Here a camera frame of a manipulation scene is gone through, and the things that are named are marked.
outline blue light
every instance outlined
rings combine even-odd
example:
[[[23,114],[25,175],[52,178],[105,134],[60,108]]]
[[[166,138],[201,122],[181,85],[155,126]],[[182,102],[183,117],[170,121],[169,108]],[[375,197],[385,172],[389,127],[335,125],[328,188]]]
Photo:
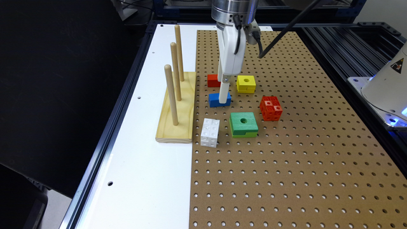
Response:
[[[252,4],[251,9],[250,9],[250,15],[249,15],[249,18],[248,18],[248,21],[250,21],[250,22],[251,22],[251,20],[253,18],[253,10],[254,10],[254,4]]]
[[[391,121],[392,126],[395,126],[399,120],[397,118],[394,118],[393,120],[390,120],[390,121]]]
[[[407,108],[405,108],[405,109],[401,112],[401,114],[404,115],[404,116],[407,116]]]

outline pegboard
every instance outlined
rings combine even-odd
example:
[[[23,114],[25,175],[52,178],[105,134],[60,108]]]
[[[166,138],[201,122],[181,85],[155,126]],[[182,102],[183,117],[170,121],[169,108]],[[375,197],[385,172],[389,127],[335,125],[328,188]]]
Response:
[[[278,32],[262,32],[269,44]],[[231,106],[210,108],[216,31],[198,31],[190,228],[407,228],[407,180],[294,32],[258,59],[248,45]],[[280,121],[263,121],[262,96],[277,96]],[[231,112],[253,112],[254,138],[233,139]],[[204,118],[221,120],[217,148],[200,146]]]

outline green block with hole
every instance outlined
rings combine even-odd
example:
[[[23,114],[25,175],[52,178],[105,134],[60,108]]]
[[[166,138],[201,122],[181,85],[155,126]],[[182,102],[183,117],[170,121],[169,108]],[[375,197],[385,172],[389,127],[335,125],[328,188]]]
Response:
[[[256,137],[259,128],[253,112],[230,113],[232,137]]]

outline red cube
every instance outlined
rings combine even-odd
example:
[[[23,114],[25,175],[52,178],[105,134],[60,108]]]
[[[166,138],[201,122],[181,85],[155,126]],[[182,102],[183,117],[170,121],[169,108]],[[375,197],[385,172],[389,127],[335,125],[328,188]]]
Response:
[[[217,80],[217,74],[208,74],[208,87],[220,87],[221,82]]]
[[[264,121],[279,121],[282,108],[276,96],[263,96],[260,102],[260,110]]]

